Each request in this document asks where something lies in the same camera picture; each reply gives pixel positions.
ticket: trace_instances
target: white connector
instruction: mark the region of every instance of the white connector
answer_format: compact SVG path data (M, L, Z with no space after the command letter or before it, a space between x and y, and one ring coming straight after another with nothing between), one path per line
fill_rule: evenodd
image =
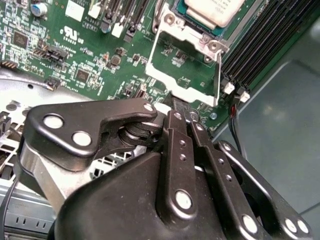
M240 96L240 101L246 103L250 99L250 94L244 91Z
M234 90L235 85L233 85L231 82L228 82L223 88L223 92L228 95L231 94Z

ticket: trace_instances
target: white label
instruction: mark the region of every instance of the white label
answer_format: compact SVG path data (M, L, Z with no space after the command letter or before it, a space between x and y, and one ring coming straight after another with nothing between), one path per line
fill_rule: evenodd
M82 16L84 15L85 8L75 3L74 1L69 0L68 5L65 9L65 15L71 17L78 22L81 22Z

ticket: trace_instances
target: cable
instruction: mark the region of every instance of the cable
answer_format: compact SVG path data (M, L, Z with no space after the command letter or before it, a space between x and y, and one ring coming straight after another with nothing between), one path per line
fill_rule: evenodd
M15 177L14 182L9 187L0 205L0 238L3 237L3 239L5 239L5 222L6 222L7 209L9 206L10 198L12 196L12 193L14 192L14 189L17 183L18 183L18 178Z
M243 158L247 159L246 149L244 145L241 144L240 136L239 136L239 114L237 109L238 104L239 104L239 98L237 96L234 96L232 104L230 105L230 108L229 108L228 126L239 153L243 156Z

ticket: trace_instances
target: silver rivet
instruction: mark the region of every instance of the silver rivet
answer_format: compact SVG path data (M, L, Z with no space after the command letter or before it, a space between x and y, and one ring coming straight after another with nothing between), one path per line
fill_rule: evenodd
M231 147L228 144L224 143L223 146L227 151L231 151Z
M59 129L64 125L64 121L56 115L48 115L44 117L43 123L51 129Z
M145 109L147 109L150 112L153 112L153 110L154 110L154 108L151 106L150 103L145 103L143 106Z
M175 193L175 200L182 209L189 209L192 206L192 201L189 195L184 191L177 191Z
M199 123L196 124L196 128L200 131L202 131L204 129Z
M185 147L187 145L186 142L183 140L180 140L179 143L180 143L181 147Z
M284 222L285 222L286 227L287 227L291 232L293 232L293 233L296 233L296 232L297 232L297 227L296 227L296 225L294 225L294 223L293 223L290 219L286 218Z
M180 160L185 161L187 159L186 155L180 154Z
M88 133L84 131L75 132L72 135L72 140L83 147L89 146L91 144L91 137Z
M249 215L243 215L242 221L249 232L251 232L252 234L258 232L258 227L252 217L250 217Z
M229 182L232 181L232 177L231 177L230 175L225 175L225 178L226 178Z
M210 114L210 118L211 118L212 120L216 120L217 117L218 117L218 114L216 114L215 112L213 112L213 113Z
M174 115L177 119L179 119L179 120L181 120L181 119L182 119L181 114L180 114L180 113L178 113L178 112L175 112L173 115Z
M303 221L298 220L297 223L302 232L304 232L305 234L309 233L309 229L307 228L307 225Z

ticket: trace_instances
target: robotic arm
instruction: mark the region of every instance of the robotic arm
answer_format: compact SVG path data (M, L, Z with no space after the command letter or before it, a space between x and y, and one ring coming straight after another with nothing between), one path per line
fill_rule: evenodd
M57 213L49 239L313 239L249 162L213 144L184 109L134 98L30 110L16 174ZM147 152L90 179L94 159L138 145Z

